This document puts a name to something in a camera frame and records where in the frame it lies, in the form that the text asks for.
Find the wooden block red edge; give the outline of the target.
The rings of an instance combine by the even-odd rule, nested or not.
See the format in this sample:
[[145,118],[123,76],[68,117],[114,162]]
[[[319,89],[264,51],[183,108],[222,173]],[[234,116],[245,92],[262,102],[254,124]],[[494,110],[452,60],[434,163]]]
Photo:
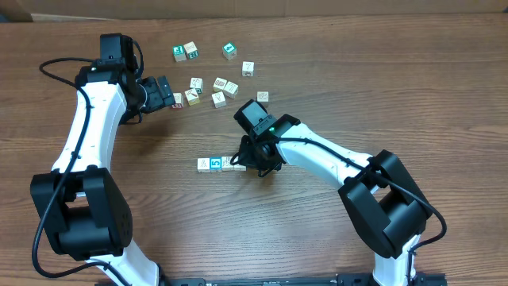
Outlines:
[[231,164],[232,157],[222,157],[221,158],[221,169],[223,172],[233,171],[234,166]]

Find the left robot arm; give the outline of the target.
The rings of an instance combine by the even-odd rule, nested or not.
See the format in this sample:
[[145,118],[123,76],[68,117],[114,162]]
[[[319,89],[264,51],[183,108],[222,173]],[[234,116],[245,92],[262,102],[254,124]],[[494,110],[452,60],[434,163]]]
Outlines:
[[101,269],[114,285],[168,285],[162,267],[133,240],[133,217],[110,173],[117,129],[175,104],[167,80],[144,78],[140,45],[121,33],[100,36],[100,56],[82,59],[77,106],[62,153],[35,175],[30,195],[40,217],[32,246],[35,270],[61,278]]

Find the wooden block yellow side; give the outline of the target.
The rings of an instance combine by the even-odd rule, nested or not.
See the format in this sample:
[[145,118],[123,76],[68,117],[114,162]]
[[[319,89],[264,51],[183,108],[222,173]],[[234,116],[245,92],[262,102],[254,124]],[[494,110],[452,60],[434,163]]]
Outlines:
[[187,102],[190,106],[200,103],[200,98],[196,89],[191,88],[184,92]]

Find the wooden letter A block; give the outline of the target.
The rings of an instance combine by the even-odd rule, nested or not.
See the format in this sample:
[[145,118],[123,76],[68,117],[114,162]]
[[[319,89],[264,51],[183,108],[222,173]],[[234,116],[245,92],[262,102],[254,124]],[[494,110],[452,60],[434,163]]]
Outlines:
[[210,172],[210,159],[209,157],[202,157],[197,159],[198,172]]

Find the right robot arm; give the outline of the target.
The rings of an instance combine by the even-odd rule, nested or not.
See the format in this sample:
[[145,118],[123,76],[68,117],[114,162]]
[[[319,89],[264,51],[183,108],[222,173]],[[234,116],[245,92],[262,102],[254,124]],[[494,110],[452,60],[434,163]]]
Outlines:
[[428,283],[414,267],[414,252],[433,209],[396,155],[348,150],[295,117],[275,118],[254,100],[233,117],[246,134],[232,164],[255,168],[260,177],[294,165],[337,189],[355,231],[375,254],[371,274],[339,276],[338,284]]

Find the wooden block red drawing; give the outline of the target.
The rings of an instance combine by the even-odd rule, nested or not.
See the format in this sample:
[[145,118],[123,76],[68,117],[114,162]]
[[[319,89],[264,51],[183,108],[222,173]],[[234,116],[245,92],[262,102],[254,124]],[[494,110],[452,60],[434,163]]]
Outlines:
[[235,164],[233,166],[233,169],[235,171],[242,171],[242,172],[244,172],[246,170],[246,167],[244,165],[242,165],[242,164]]

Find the blue number five block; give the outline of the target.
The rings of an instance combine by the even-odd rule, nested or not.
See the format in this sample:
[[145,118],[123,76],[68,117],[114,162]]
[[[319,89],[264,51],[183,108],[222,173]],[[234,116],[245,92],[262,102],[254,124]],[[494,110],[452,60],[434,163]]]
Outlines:
[[210,171],[221,172],[222,171],[222,159],[220,157],[210,158]]

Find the wooden block teal side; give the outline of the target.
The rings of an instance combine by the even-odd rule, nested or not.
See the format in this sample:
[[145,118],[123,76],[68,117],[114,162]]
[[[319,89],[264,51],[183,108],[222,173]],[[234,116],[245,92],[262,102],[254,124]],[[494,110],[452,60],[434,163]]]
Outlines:
[[203,79],[192,77],[190,79],[190,88],[195,89],[198,94],[201,94],[203,89]]

